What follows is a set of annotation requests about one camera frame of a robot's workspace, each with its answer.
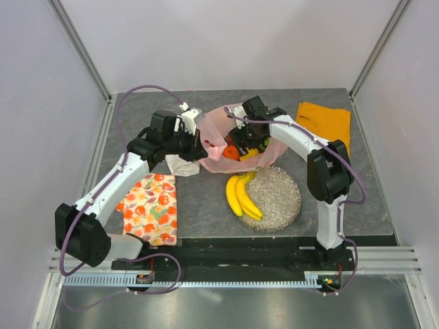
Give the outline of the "fake green fruit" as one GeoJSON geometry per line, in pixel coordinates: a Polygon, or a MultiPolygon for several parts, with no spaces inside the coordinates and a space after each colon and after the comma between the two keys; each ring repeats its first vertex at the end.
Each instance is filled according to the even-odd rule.
{"type": "Polygon", "coordinates": [[[261,153],[263,153],[265,150],[266,150],[266,148],[268,147],[268,145],[269,145],[269,142],[270,142],[270,140],[267,138],[267,139],[265,139],[259,146],[258,146],[258,148],[259,148],[259,151],[261,152],[261,153]]]}

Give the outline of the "pink plastic bag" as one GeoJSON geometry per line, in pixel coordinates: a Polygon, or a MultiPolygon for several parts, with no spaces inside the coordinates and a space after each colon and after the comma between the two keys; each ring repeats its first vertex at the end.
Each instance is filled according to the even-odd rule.
{"type": "Polygon", "coordinates": [[[274,164],[287,151],[287,145],[269,138],[259,147],[239,146],[230,131],[237,127],[220,106],[204,114],[197,124],[200,140],[208,156],[199,163],[211,173],[238,173],[257,171],[274,164]]]}

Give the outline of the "speckled glass plate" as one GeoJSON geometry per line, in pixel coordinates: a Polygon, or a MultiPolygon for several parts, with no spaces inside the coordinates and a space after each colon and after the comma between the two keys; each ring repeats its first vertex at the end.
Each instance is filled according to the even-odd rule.
{"type": "Polygon", "coordinates": [[[249,198],[261,210],[263,216],[257,221],[244,215],[240,222],[261,233],[274,233],[293,224],[302,207],[302,193],[294,178],[276,166],[257,171],[255,179],[246,185],[249,198]]]}

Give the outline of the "yellow fake banana bunch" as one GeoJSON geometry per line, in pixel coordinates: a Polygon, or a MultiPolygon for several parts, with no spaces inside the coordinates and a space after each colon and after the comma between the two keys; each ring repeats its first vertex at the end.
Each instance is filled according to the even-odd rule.
{"type": "Polygon", "coordinates": [[[263,213],[250,199],[246,192],[246,185],[256,177],[255,171],[247,172],[244,175],[234,175],[226,183],[226,199],[232,212],[243,217],[248,215],[251,219],[260,221],[263,213]]]}

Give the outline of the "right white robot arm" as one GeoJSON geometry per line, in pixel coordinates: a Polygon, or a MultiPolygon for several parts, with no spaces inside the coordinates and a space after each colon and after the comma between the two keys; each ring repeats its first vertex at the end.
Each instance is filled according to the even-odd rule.
{"type": "Polygon", "coordinates": [[[343,244],[342,221],[353,174],[346,145],[328,141],[299,125],[280,108],[269,109],[259,96],[252,97],[227,116],[236,120],[246,144],[271,138],[288,146],[307,164],[307,188],[318,203],[318,233],[321,246],[314,252],[315,264],[324,270],[339,261],[337,248],[343,244]]]}

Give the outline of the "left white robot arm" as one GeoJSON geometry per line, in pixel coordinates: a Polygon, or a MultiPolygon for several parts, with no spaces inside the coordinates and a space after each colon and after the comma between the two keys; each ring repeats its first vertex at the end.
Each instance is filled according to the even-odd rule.
{"type": "Polygon", "coordinates": [[[168,154],[186,161],[208,156],[196,127],[202,111],[191,108],[181,114],[156,111],[148,127],[127,145],[116,165],[89,193],[73,205],[55,211],[56,246],[83,265],[96,267],[105,260],[126,259],[135,269],[145,269],[150,252],[133,235],[105,231],[109,216],[126,193],[168,154]]]}

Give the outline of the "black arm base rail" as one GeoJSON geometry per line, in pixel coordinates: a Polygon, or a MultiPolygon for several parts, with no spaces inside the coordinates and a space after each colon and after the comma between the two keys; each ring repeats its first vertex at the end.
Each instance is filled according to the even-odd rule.
{"type": "Polygon", "coordinates": [[[326,251],[314,237],[233,237],[233,238],[184,238],[175,246],[152,247],[143,244],[140,256],[151,260],[138,263],[114,260],[113,270],[146,270],[158,272],[168,264],[163,256],[175,257],[183,269],[190,266],[215,265],[264,265],[284,267],[299,271],[350,271],[354,269],[355,256],[343,242],[334,250],[326,251]]]}

